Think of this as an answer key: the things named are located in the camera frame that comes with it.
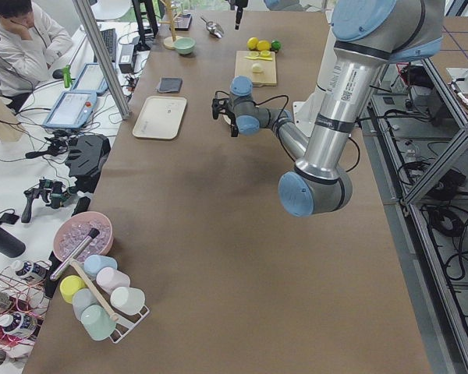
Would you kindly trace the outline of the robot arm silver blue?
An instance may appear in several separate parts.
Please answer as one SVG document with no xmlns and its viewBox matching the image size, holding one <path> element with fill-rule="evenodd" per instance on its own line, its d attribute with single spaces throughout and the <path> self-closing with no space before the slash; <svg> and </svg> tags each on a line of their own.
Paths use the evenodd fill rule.
<svg viewBox="0 0 468 374">
<path fill-rule="evenodd" d="M 253 84 L 235 77 L 227 98 L 214 98 L 212 116 L 227 115 L 234 130 L 270 129 L 295 164 L 279 180 L 285 210 L 308 217 L 343 208 L 353 192 L 339 160 L 378 70 L 385 64 L 429 58 L 441 48 L 443 1 L 339 1 L 331 18 L 336 61 L 310 136 L 286 110 L 257 106 Z"/>
<path fill-rule="evenodd" d="M 248 0 L 228 0 L 230 9 L 236 12 L 235 29 L 238 30 L 243 18 L 243 11 L 248 6 Z M 304 12 L 307 7 L 297 0 L 263 0 L 264 5 L 270 11 L 297 11 Z"/>
</svg>

